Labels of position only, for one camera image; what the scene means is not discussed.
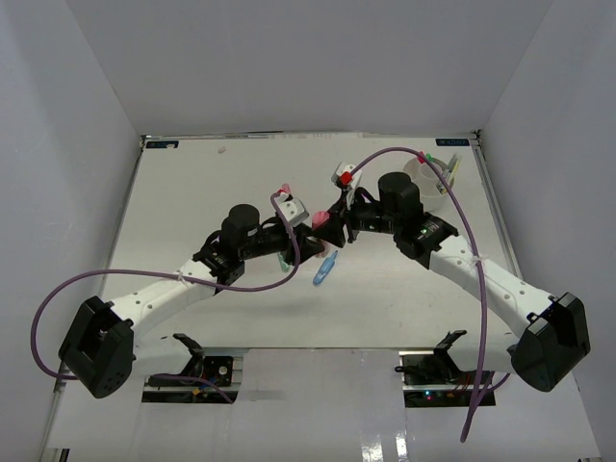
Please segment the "pink-lidded small jar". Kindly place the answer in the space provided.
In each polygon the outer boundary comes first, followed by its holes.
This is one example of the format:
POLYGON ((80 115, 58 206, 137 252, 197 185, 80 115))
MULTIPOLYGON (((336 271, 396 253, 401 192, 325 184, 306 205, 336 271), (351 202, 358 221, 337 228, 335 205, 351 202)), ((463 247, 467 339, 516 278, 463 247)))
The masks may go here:
POLYGON ((312 216, 313 240, 322 246, 318 258, 325 258, 331 250, 331 238, 334 237, 335 229, 332 227, 331 215, 327 211, 318 211, 312 216))

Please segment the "blue highlighter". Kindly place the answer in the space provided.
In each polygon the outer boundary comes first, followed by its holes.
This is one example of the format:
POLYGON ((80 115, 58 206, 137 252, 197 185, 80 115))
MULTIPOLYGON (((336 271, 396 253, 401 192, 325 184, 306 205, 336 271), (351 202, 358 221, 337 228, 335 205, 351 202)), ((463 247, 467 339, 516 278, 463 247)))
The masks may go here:
POLYGON ((336 264, 337 257, 338 251, 335 250, 330 255, 324 258, 323 262, 321 263, 321 266, 319 267, 313 278, 313 285, 315 287, 320 286, 327 277, 327 275, 332 271, 336 264))

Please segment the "light green highlighter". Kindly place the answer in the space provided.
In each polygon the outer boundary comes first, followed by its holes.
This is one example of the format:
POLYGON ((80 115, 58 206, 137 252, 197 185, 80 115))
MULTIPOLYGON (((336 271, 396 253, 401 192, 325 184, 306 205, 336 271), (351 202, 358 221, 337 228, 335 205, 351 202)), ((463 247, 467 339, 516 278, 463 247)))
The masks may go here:
POLYGON ((291 270, 291 265, 286 262, 285 257, 282 254, 278 254, 277 257, 281 270, 283 272, 289 272, 291 270))

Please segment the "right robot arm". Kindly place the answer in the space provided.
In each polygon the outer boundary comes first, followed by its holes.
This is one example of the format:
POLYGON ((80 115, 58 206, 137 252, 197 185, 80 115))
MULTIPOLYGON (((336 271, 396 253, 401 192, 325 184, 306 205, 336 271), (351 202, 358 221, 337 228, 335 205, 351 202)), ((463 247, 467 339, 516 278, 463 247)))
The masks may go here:
POLYGON ((382 175, 378 198, 359 187, 358 180, 350 171, 333 174, 341 196, 316 227, 318 238, 342 247, 360 232, 390 235, 402 255, 485 303, 508 327, 495 340, 473 341, 466 330, 455 330, 433 348, 425 366, 400 366, 399 372, 433 372, 454 384, 482 368, 516 374, 531 388, 549 392, 589 354, 585 308, 577 296, 551 295, 475 255, 455 227, 424 210, 408 174, 382 175))

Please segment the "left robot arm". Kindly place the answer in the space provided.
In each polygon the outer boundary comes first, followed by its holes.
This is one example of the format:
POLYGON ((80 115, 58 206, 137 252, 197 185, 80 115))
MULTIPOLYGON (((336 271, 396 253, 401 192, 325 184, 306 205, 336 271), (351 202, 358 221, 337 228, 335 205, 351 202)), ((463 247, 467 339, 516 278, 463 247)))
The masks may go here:
POLYGON ((59 356, 94 398, 106 398, 131 376, 156 382, 211 382, 227 386, 199 343, 185 334, 148 338, 155 327, 180 311, 220 293, 244 275, 247 260, 279 254, 297 268, 322 253, 324 246, 305 224, 307 212, 296 200, 281 213, 261 220, 248 204, 230 209, 221 228, 171 278, 129 295, 82 303, 61 345, 59 356))

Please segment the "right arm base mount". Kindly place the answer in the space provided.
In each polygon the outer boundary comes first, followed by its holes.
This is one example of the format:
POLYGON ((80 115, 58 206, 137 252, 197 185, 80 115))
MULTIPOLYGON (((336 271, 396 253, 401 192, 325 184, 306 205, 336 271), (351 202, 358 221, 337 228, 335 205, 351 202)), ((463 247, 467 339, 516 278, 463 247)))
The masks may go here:
POLYGON ((407 409, 463 408, 471 403, 475 388, 475 362, 471 369, 454 362, 454 347, 466 330, 449 332, 433 348, 401 350, 394 371, 400 375, 404 404, 407 409))

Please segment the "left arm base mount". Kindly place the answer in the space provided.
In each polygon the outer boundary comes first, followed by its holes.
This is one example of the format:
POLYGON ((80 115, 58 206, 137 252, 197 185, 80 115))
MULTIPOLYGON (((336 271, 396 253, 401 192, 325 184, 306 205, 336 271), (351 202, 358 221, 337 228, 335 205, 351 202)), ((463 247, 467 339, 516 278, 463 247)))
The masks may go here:
POLYGON ((145 403, 232 404, 243 379, 244 355, 236 348, 206 348, 176 333, 141 343, 133 373, 145 378, 145 403))

